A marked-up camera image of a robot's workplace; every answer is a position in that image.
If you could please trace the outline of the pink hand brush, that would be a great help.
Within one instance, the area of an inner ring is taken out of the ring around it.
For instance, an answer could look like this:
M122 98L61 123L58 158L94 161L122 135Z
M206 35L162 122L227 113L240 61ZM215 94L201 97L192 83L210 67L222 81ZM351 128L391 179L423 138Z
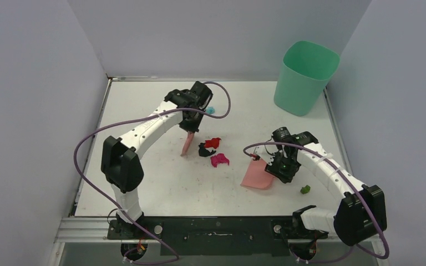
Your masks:
M187 137L186 137L185 143L182 147L180 156L185 156L187 154L189 147L190 147L190 145L191 145L191 143L194 139L194 136L195 136L194 132L188 132L187 133Z

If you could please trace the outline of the teal paper scrap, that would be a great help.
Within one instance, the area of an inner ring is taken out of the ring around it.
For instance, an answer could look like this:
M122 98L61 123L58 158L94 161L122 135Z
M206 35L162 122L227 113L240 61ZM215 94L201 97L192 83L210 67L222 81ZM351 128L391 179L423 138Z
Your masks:
M215 108L213 106L208 106L205 109L205 112L208 113L208 114L214 114L215 113Z

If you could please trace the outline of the pink plastic dustpan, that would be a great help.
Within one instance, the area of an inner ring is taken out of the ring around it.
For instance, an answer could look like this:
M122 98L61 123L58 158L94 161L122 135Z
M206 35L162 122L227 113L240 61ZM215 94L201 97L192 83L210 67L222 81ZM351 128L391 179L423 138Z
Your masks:
M275 177L265 171L267 163L263 159L251 160L241 182L241 186L258 190L267 190Z

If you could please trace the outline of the red paper scrap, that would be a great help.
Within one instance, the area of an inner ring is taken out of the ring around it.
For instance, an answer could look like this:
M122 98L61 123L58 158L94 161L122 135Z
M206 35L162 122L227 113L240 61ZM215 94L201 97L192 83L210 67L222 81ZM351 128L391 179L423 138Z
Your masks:
M204 143L204 148L206 149L217 149L220 146L221 138L214 137L209 140L206 140Z

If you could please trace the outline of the black paper scrap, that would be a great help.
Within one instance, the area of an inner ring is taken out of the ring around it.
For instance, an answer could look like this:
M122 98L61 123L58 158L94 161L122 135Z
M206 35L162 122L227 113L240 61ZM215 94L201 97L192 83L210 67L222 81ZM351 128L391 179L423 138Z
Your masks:
M200 157L210 157L212 155L214 155L216 153L216 150L208 150L205 147L205 143L201 142L199 145L199 150L198 150L198 154Z

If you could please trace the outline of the magenta paper scrap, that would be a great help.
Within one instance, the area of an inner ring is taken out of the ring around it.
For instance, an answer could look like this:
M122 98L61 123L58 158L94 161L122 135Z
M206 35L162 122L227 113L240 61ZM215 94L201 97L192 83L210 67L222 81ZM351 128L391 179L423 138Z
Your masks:
M210 162L214 168L217 168L219 164L227 164L228 166L230 165L230 160L223 153L211 156Z

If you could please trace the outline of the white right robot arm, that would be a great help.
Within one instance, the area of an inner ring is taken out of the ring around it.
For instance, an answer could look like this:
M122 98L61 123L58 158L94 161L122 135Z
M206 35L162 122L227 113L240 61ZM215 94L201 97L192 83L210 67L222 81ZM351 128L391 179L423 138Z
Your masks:
M336 210L310 205L293 212L292 232L300 238L312 231L336 234L352 246L387 229L386 203L382 189L367 186L341 167L310 132L290 134L286 127L272 133L270 145L254 149L266 163L265 171L290 183L306 168L339 204Z

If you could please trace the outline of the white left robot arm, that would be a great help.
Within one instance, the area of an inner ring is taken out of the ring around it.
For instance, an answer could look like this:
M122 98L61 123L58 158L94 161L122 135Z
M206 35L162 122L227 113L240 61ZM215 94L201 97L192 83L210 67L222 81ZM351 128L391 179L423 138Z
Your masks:
M105 139L101 171L115 193L120 206L117 215L123 221L121 230L127 237L134 239L143 232L137 187L144 178L141 165L144 153L174 126L188 133L197 132L212 96L211 89L199 81L191 89L175 89L152 113L152 120L136 125L117 138Z

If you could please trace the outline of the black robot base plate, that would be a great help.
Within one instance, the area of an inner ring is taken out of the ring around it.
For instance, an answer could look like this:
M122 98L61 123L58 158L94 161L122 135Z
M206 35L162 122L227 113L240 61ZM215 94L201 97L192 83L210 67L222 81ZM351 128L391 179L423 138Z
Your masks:
M179 255L276 257L288 256L290 244L302 251L328 237L328 233L299 228L292 216L145 216L138 223L139 227L120 218L111 220L107 238L147 242L158 237Z

